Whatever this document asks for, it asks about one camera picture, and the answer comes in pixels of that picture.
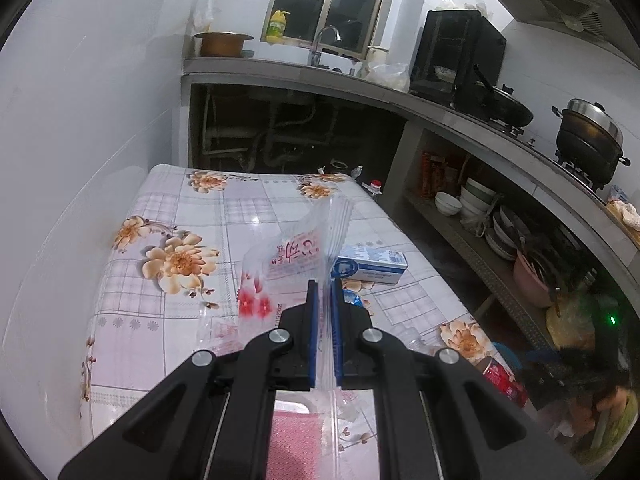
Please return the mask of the person's hand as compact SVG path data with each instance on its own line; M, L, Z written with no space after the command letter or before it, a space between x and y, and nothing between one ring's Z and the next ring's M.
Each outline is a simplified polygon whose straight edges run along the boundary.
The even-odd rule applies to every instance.
M614 422L622 416L628 402L629 391L617 387L613 392L593 404L591 396L571 398L568 401L570 426L576 437L583 437L596 429L597 419L604 411L610 411L610 421Z

